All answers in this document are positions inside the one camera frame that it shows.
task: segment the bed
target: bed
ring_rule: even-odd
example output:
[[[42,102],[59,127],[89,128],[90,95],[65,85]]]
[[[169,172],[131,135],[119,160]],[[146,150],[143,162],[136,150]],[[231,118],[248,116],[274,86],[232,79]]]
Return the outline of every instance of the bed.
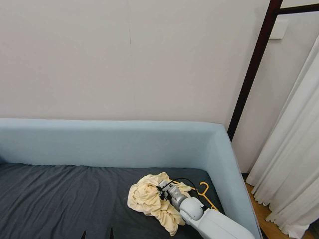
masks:
[[[0,119],[0,164],[1,238],[170,238],[126,206],[130,186],[160,172],[206,181],[215,206],[262,238],[221,124]],[[174,238],[200,237],[183,226]]]

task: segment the light blue headboard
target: light blue headboard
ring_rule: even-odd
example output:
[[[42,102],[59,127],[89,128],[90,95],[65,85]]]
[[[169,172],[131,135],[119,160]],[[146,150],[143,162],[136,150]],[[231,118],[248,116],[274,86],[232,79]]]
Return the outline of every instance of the light blue headboard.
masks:
[[[0,119],[1,163],[184,167],[208,172],[227,216],[261,238],[221,124]]]

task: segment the wooden floor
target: wooden floor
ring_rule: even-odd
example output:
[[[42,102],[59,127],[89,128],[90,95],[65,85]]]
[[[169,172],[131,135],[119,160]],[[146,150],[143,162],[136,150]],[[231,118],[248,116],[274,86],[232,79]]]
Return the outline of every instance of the wooden floor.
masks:
[[[269,239],[288,239],[289,237],[285,234],[283,234],[276,224],[272,222],[267,222],[265,218],[271,213],[268,207],[258,204],[258,202],[255,201],[253,195],[250,193],[253,190],[253,186],[250,186],[246,183],[247,190],[249,192],[250,199],[252,201],[259,226],[262,228],[264,233]],[[303,239],[314,239],[313,235],[306,231]]]

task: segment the orange hanger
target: orange hanger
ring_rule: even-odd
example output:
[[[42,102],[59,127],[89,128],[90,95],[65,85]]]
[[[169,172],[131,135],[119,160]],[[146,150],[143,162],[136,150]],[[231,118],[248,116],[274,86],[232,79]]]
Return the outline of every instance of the orange hanger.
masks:
[[[208,197],[205,195],[206,192],[208,191],[208,188],[209,188],[208,183],[206,183],[206,182],[200,182],[199,184],[200,184],[200,185],[203,185],[203,184],[206,185],[206,188],[205,188],[204,192],[202,192],[202,193],[200,193],[200,192],[197,190],[198,195],[203,196],[203,197],[207,200],[207,202],[211,205],[211,208],[213,208],[213,209],[215,209],[216,211],[219,212],[219,210],[215,207],[215,205],[214,205],[214,204],[208,199]]]

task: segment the white curtain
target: white curtain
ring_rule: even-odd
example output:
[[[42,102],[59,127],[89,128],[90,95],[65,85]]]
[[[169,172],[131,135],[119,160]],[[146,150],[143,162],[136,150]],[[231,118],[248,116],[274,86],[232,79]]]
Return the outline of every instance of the white curtain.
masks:
[[[247,183],[289,237],[319,218],[319,37]]]

